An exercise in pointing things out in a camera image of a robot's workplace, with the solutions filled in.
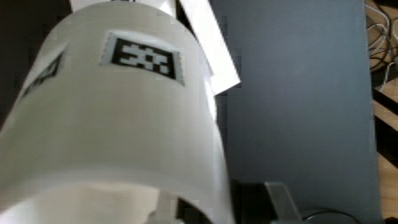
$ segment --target white cylindrical object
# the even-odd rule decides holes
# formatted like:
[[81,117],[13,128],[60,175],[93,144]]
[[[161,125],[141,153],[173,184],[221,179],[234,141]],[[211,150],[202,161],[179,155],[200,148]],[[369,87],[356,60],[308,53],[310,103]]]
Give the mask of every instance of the white cylindrical object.
[[196,40],[152,7],[108,2],[63,19],[0,135],[1,210],[106,182],[159,189],[232,224],[207,82]]

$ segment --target white plastic surface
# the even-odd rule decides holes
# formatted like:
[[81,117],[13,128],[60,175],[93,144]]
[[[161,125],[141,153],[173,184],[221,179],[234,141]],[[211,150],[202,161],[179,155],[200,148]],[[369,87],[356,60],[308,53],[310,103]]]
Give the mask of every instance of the white plastic surface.
[[[72,11],[97,2],[106,1],[108,0],[70,0]],[[212,95],[216,95],[239,83],[239,77],[207,0],[136,0],[138,3],[157,8],[173,17],[175,1],[179,1],[182,6],[189,26],[209,63],[209,86]]]
[[[182,84],[100,64],[109,33],[179,52]],[[24,88],[60,52],[56,76],[19,98],[0,134],[0,210],[65,186],[111,182],[175,194],[232,224],[211,72],[189,32],[141,4],[92,5],[49,33]]]

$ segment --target black square pattern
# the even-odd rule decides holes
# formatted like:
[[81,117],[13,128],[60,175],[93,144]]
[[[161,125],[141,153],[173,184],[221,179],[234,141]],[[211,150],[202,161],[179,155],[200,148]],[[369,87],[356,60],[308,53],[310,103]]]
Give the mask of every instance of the black square pattern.
[[49,78],[56,76],[58,72],[58,64],[60,64],[60,58],[61,58],[61,53],[58,54],[58,57],[52,59],[47,67],[44,68],[33,82],[29,83],[24,92],[22,92],[22,97],[28,95],[31,90],[42,85],[42,83],[47,81]]
[[175,79],[172,52],[120,38],[115,39],[109,63],[145,69]]

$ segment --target dark gray wall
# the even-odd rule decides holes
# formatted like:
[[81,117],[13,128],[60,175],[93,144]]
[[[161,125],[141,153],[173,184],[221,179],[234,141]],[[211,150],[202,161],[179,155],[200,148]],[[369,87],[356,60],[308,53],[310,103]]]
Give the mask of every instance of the dark gray wall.
[[218,96],[232,178],[379,223],[358,0],[212,0],[241,88]]

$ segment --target cable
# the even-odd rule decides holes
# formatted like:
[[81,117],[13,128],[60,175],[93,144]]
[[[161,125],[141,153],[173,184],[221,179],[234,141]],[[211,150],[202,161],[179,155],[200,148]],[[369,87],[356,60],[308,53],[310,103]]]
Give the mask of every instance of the cable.
[[374,55],[378,55],[381,52],[390,51],[392,49],[395,49],[398,47],[390,47],[387,49],[383,49],[381,51],[374,52],[369,57],[372,57]]
[[[367,7],[369,7],[369,8],[376,11],[376,13],[383,16],[385,22],[387,22],[387,24],[388,24],[388,17],[387,17],[387,15],[385,15],[385,14],[379,12],[379,10],[376,10],[369,5],[367,5]],[[376,24],[369,16],[365,16],[365,19],[367,19],[369,23]],[[376,52],[376,50],[372,51],[372,52],[376,52],[376,54],[383,52],[381,58],[374,58],[374,57],[372,57],[372,54],[374,54],[374,53],[371,53],[371,59],[376,59],[376,60],[378,60],[378,63],[376,63],[376,64],[371,66],[371,68],[369,68],[371,72],[378,71],[378,69],[383,67],[383,66],[379,67],[379,64],[381,64],[381,63],[387,64],[387,62],[385,62],[387,55],[390,56],[390,58],[394,58],[394,52],[392,52],[392,49],[395,49],[395,48],[394,48],[394,43],[392,43],[392,41],[390,41],[390,35],[388,35],[390,33],[385,32],[385,29],[387,29],[387,28],[385,28],[385,27],[379,28],[378,25],[374,25],[374,27],[376,27],[378,30],[379,30],[379,33],[381,33],[379,36],[385,36],[385,40],[387,40],[387,50],[385,50],[385,51],[379,51],[379,52]]]
[[385,23],[387,23],[387,30],[388,30],[388,17],[379,9],[372,8],[367,4],[363,4],[365,8],[381,16]]
[[385,83],[387,83],[387,79],[388,79],[388,68],[390,68],[392,64],[394,64],[394,62],[390,62],[388,65],[387,65],[379,92],[383,90],[383,86],[385,86]]
[[394,36],[394,40],[398,41],[398,35],[395,35],[395,32],[394,32],[394,23],[395,23],[395,21],[398,21],[398,19],[394,19],[394,21],[392,21],[392,36]]
[[369,46],[367,46],[369,49],[374,47],[374,45],[378,44],[378,42],[381,42],[381,43],[385,42],[385,34],[387,34],[387,28],[385,28],[385,26],[383,26],[379,23],[372,24],[372,25],[367,27],[367,31],[372,29],[372,27],[379,27],[379,28],[381,28],[381,32],[379,32],[379,35],[378,35],[378,37],[376,37],[376,40],[372,41],[372,43],[371,43]]

